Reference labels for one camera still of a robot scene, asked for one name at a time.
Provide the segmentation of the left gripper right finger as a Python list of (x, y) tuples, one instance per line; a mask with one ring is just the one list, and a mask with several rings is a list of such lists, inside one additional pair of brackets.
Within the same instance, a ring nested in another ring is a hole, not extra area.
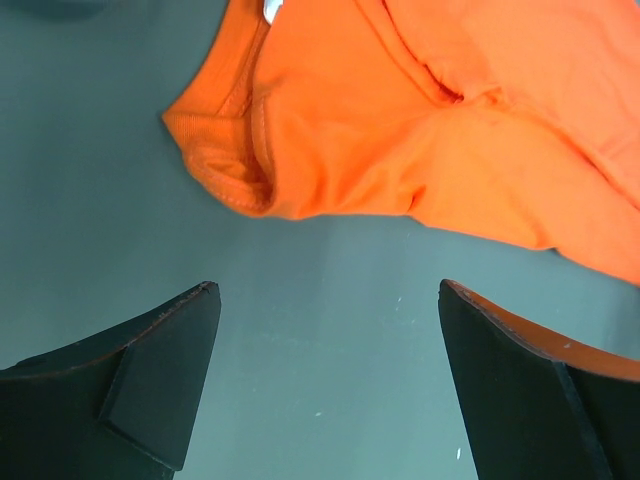
[(441, 330), (481, 479), (636, 479), (639, 363), (440, 284)]

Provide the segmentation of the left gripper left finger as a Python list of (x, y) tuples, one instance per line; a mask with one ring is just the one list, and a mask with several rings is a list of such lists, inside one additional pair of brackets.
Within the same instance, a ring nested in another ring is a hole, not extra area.
[(1, 372), (4, 479), (171, 479), (185, 464), (221, 313), (202, 282)]

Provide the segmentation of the orange t shirt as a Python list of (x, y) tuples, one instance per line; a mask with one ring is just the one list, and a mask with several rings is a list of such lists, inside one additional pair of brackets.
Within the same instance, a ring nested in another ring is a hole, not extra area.
[(639, 281), (633, 1), (232, 1), (164, 113), (252, 217), (408, 216)]

